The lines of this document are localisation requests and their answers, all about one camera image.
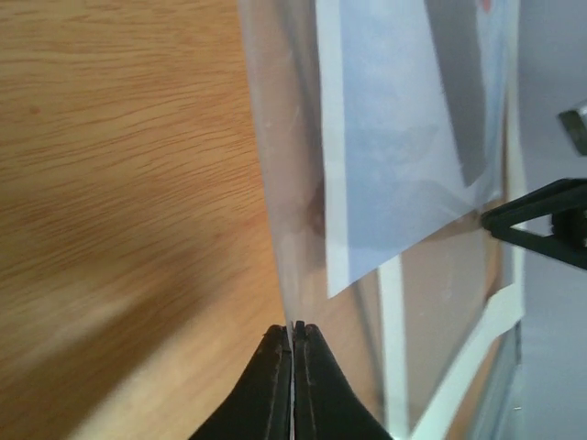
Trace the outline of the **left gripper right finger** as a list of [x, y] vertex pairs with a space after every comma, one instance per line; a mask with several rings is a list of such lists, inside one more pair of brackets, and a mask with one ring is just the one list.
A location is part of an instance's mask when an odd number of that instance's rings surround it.
[[315, 324], [293, 330], [293, 431], [296, 439], [389, 439], [350, 387]]

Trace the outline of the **clear acrylic sheet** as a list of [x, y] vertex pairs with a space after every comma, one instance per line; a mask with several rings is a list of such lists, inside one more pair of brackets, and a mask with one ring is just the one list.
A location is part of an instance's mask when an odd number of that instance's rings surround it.
[[[387, 431], [382, 419], [379, 267], [337, 295], [327, 293], [318, 2], [243, 1], [239, 5], [271, 239], [292, 351], [293, 438], [294, 327], [298, 321], [318, 326], [350, 387]], [[519, 16], [519, 4], [511, 2], [514, 16], [506, 92], [510, 92], [510, 59]], [[491, 362], [471, 384], [442, 439], [500, 436], [500, 402], [507, 383], [498, 369], [510, 346], [508, 332], [496, 342]], [[396, 439], [387, 433], [389, 439]]]

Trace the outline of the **white mat board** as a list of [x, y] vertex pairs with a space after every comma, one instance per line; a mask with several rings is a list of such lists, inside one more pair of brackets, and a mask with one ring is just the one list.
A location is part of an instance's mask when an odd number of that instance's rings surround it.
[[490, 200], [466, 202], [420, 181], [425, 208], [404, 217], [426, 234], [377, 270], [382, 331], [382, 419], [396, 439], [442, 439], [501, 336], [524, 310], [522, 255], [481, 227], [481, 214], [526, 186], [515, 92], [504, 96], [497, 186]]

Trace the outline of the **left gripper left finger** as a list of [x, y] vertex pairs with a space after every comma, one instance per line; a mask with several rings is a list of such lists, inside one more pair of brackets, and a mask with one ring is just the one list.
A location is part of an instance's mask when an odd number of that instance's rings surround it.
[[288, 439], [292, 351], [285, 327], [270, 326], [233, 390], [191, 435], [196, 440]]

